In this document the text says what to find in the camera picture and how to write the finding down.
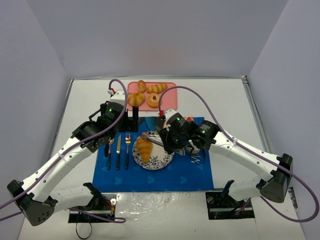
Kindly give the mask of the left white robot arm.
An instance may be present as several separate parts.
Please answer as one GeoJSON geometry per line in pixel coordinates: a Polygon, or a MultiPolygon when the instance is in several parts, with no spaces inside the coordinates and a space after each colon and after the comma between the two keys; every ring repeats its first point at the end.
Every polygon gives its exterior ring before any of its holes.
{"type": "Polygon", "coordinates": [[[47,221],[51,215],[75,208],[82,211],[98,210],[104,197],[91,182],[69,189],[55,187],[81,161],[104,146],[109,152],[110,141],[117,133],[138,132],[139,108],[132,108],[132,116],[120,103],[106,101],[98,110],[97,120],[88,120],[72,132],[65,145],[39,170],[22,181],[12,180],[7,185],[13,201],[32,226],[47,221]]]}

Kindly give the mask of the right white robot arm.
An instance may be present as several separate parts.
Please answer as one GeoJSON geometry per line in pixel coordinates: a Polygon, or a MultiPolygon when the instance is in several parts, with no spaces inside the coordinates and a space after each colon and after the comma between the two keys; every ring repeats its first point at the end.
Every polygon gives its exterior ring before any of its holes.
{"type": "Polygon", "coordinates": [[[274,203],[284,202],[292,178],[284,171],[292,168],[293,158],[290,155],[264,152],[233,136],[226,136],[213,122],[203,120],[195,123],[173,109],[161,111],[159,116],[165,121],[165,126],[158,134],[168,154],[183,149],[191,156],[211,151],[256,174],[250,180],[229,180],[222,191],[224,195],[237,202],[255,197],[264,197],[274,203]]]}

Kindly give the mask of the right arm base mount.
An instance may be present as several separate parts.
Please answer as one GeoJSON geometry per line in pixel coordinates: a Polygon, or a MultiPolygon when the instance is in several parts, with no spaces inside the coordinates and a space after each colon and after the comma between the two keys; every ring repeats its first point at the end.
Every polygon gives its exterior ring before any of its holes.
{"type": "Polygon", "coordinates": [[[245,201],[236,201],[229,196],[222,196],[222,190],[209,191],[205,193],[207,214],[209,220],[240,220],[254,219],[255,213],[251,202],[244,210],[236,214],[244,205],[245,201]]]}

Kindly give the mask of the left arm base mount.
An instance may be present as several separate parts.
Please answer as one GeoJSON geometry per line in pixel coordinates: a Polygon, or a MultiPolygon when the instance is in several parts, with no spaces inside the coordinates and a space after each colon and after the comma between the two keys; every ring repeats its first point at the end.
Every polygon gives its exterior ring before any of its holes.
{"type": "MultiPolygon", "coordinates": [[[[88,212],[92,215],[96,215],[98,217],[114,220],[115,218],[115,210],[117,204],[117,194],[116,193],[105,193],[102,194],[101,198],[94,198],[87,206],[78,206],[79,210],[88,212]]],[[[106,221],[102,219],[97,219],[93,216],[84,214],[78,211],[69,211],[68,215],[68,223],[76,224],[76,223],[106,223],[106,221]]]]}

